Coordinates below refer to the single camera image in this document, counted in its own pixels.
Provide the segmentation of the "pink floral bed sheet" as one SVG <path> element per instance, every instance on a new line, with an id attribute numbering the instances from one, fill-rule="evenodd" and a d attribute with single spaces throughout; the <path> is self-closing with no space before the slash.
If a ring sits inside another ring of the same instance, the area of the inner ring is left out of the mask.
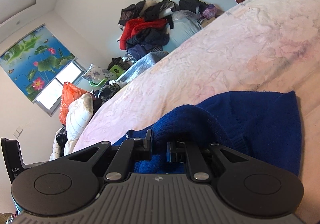
<path id="1" fill-rule="evenodd" d="M 106 102 L 76 143 L 115 142 L 183 104 L 227 91 L 295 91 L 303 121 L 297 210 L 319 221 L 319 0 L 245 0 Z"/>

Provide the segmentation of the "green plastic stool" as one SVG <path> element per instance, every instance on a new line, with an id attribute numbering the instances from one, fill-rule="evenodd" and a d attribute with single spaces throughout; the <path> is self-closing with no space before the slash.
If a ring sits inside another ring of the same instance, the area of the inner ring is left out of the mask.
<path id="1" fill-rule="evenodd" d="M 96 87 L 108 80 L 116 80 L 124 74 L 124 72 L 125 70 L 118 65 L 113 65 L 111 69 L 108 70 L 91 64 L 91 67 L 89 68 L 89 75 L 92 79 L 89 82 L 92 86 Z"/>

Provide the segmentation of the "dark clothes pile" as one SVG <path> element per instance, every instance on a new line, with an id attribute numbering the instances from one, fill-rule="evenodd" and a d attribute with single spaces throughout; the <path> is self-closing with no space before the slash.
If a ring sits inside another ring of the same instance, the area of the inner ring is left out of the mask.
<path id="1" fill-rule="evenodd" d="M 218 8 L 201 0 L 142 0 L 121 10 L 119 49 L 135 60 L 150 52 L 171 52 L 202 30 Z"/>

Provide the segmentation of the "white quilted jacket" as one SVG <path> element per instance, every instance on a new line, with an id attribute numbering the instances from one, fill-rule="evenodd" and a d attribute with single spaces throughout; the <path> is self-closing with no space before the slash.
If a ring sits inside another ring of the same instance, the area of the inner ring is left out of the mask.
<path id="1" fill-rule="evenodd" d="M 73 152 L 92 116 L 93 98 L 90 93 L 83 94 L 70 104 L 66 123 L 55 134 L 50 161 Z"/>

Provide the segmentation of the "light blue knitted blanket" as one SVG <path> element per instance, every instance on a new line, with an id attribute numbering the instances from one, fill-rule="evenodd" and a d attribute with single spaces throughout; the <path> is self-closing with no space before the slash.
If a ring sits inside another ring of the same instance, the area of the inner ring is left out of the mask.
<path id="1" fill-rule="evenodd" d="M 129 83 L 133 81 L 137 76 L 141 75 L 147 69 L 151 68 L 158 61 L 166 57 L 169 53 L 166 51 L 162 52 L 151 52 L 136 63 L 134 63 L 124 74 L 117 78 L 116 82 Z"/>

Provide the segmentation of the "orange plastic bag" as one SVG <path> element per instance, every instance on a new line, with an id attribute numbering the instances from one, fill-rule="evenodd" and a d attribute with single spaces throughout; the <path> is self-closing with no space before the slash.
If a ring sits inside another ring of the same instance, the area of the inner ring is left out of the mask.
<path id="1" fill-rule="evenodd" d="M 63 84 L 62 94 L 61 94 L 61 105 L 59 111 L 59 120 L 61 124 L 66 124 L 66 117 L 69 111 L 70 104 L 79 99 L 83 94 L 87 93 L 84 89 L 76 87 L 71 82 L 66 81 Z"/>

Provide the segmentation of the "white wall switch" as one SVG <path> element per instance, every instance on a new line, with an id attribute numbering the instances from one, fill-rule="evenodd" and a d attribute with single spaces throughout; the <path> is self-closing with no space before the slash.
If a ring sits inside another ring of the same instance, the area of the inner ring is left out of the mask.
<path id="1" fill-rule="evenodd" d="M 19 126 L 19 127 L 17 127 L 16 130 L 14 131 L 13 136 L 14 136 L 16 139 L 18 139 L 19 136 L 22 134 L 22 132 L 23 132 L 23 129 Z"/>

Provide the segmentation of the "lotus print window blind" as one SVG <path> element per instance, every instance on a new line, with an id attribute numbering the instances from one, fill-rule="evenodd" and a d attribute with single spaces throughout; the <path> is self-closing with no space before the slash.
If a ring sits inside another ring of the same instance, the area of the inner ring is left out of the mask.
<path id="1" fill-rule="evenodd" d="M 30 100 L 55 79 L 75 56 L 46 28 L 33 30 L 1 56 L 1 68 Z"/>

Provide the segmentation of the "blue beaded sweater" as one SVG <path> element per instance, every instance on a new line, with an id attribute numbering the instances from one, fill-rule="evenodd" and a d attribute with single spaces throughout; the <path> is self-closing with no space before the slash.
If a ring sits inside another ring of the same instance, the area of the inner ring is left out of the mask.
<path id="1" fill-rule="evenodd" d="M 153 152 L 134 173 L 182 174 L 167 161 L 167 143 L 190 138 L 195 145 L 219 143 L 295 175 L 300 172 L 302 130 L 294 91 L 226 92 L 197 105 L 179 106 L 148 127 Z"/>

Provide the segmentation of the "red garment on pile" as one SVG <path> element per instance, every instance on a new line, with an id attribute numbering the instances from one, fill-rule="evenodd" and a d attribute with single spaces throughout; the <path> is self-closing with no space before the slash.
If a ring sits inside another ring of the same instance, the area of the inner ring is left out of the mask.
<path id="1" fill-rule="evenodd" d="M 119 48 L 121 50 L 126 50 L 126 41 L 140 33 L 142 30 L 148 28 L 163 29 L 166 26 L 166 24 L 166 19 L 157 19 L 146 22 L 144 18 L 136 18 L 127 21 L 119 40 Z"/>

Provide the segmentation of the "floral white pillow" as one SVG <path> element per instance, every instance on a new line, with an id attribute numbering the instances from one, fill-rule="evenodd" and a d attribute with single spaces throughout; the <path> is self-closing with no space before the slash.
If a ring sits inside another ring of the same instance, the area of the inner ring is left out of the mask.
<path id="1" fill-rule="evenodd" d="M 116 80 L 117 75 L 92 63 L 82 78 L 93 84 L 99 84 L 102 80 Z"/>

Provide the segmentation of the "leopard print dark garment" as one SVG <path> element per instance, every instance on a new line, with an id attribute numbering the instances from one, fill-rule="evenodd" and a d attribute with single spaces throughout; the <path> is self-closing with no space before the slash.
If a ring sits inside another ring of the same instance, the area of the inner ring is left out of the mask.
<path id="1" fill-rule="evenodd" d="M 105 84 L 99 92 L 98 98 L 102 100 L 102 104 L 109 101 L 117 92 L 121 90 L 118 84 Z"/>

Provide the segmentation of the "clear plastic bag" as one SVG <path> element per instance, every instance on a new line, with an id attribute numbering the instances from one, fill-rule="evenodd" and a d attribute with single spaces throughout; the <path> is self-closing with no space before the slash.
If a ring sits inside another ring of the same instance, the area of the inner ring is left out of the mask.
<path id="1" fill-rule="evenodd" d="M 202 30 L 198 16 L 191 11 L 180 10 L 171 16 L 174 28 L 170 30 L 170 35 L 178 42 L 183 42 Z"/>

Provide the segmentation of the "window with metal frame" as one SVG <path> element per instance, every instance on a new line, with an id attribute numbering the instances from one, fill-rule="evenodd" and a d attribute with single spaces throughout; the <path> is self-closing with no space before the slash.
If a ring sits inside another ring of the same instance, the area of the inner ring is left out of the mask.
<path id="1" fill-rule="evenodd" d="M 35 103 L 48 115 L 52 116 L 61 104 L 61 95 L 65 82 L 78 83 L 84 74 L 84 68 L 76 61 L 70 62 L 36 97 Z"/>

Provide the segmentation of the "purple patterned garment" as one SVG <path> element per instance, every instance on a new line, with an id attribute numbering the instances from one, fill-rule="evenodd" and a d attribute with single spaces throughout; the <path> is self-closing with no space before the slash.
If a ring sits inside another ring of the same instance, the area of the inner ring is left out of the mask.
<path id="1" fill-rule="evenodd" d="M 218 12 L 217 7 L 214 4 L 209 4 L 206 7 L 206 9 L 204 9 L 204 11 L 202 12 L 202 16 L 205 19 L 210 20 L 216 16 L 217 12 Z"/>

